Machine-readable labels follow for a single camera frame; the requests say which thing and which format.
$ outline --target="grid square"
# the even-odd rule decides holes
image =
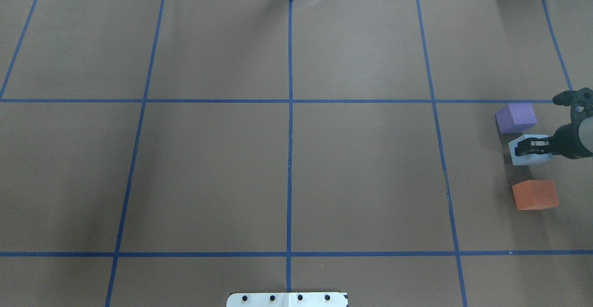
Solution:
[[[288,3],[237,1],[167,0],[150,98],[288,98]]]
[[[140,104],[0,105],[0,250],[111,252]]]
[[[149,104],[122,251],[285,251],[287,104]]]
[[[416,0],[295,0],[296,99],[430,99]]]
[[[292,286],[347,292],[351,306],[461,306],[455,257],[293,258]]]
[[[0,88],[13,58],[33,0],[0,0]]]
[[[297,104],[293,251],[452,250],[430,104]]]
[[[38,0],[4,97],[142,98],[160,1]]]
[[[436,98],[550,100],[567,89],[541,0],[421,3]]]
[[[0,262],[0,305],[105,305],[112,258],[7,257]]]
[[[569,108],[534,104],[534,134],[569,123]],[[593,249],[591,159],[556,156],[536,166],[513,166],[494,114],[502,104],[440,104],[439,120],[461,250]],[[519,211],[512,185],[553,180],[560,206]]]
[[[592,0],[546,0],[554,35],[574,89],[591,87]]]
[[[284,257],[120,258],[111,305],[225,306],[232,293],[284,292]]]
[[[593,256],[464,257],[469,306],[593,306]]]

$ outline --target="white surface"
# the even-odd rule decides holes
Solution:
[[[588,117],[579,125],[579,139],[585,149],[593,152],[593,117]]]
[[[539,165],[540,163],[544,163],[546,161],[550,161],[554,158],[551,154],[528,154],[528,155],[521,155],[520,157],[515,155],[515,149],[517,148],[517,143],[521,142],[521,140],[527,138],[548,138],[545,134],[524,134],[519,138],[513,140],[509,143],[509,150],[511,151],[511,159],[513,160],[513,165],[515,166],[527,166],[527,165]]]
[[[274,301],[270,301],[271,295],[275,297]],[[347,307],[348,299],[344,295],[340,292],[231,294],[227,307]]]

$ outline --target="purple cube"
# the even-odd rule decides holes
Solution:
[[[530,103],[508,104],[496,113],[500,133],[520,133],[537,124]]]

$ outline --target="white metal plate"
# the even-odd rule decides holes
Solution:
[[[348,306],[348,294],[341,293],[341,292],[231,294],[231,296],[229,296],[227,299],[227,307],[347,307],[347,306]]]
[[[511,160],[513,161],[513,165],[515,166],[528,166],[528,165],[539,165],[540,163],[544,163],[546,161],[550,161],[554,158],[554,156],[550,153],[547,154],[527,154],[521,155],[520,157],[515,155],[515,149],[517,148],[517,144],[521,142],[521,140],[525,140],[527,138],[548,138],[545,134],[524,134],[519,138],[513,140],[509,143],[509,150],[511,151]]]

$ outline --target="light blue block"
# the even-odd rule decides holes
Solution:
[[[515,166],[528,166],[528,165],[539,165],[540,163],[544,163],[546,161],[550,161],[554,156],[550,153],[548,154],[528,154],[528,155],[521,155],[520,157],[515,155],[515,149],[517,148],[517,144],[521,142],[521,140],[525,140],[527,138],[548,138],[549,136],[545,134],[524,134],[519,138],[513,140],[509,143],[509,149],[511,150],[511,159],[513,160],[513,165]]]

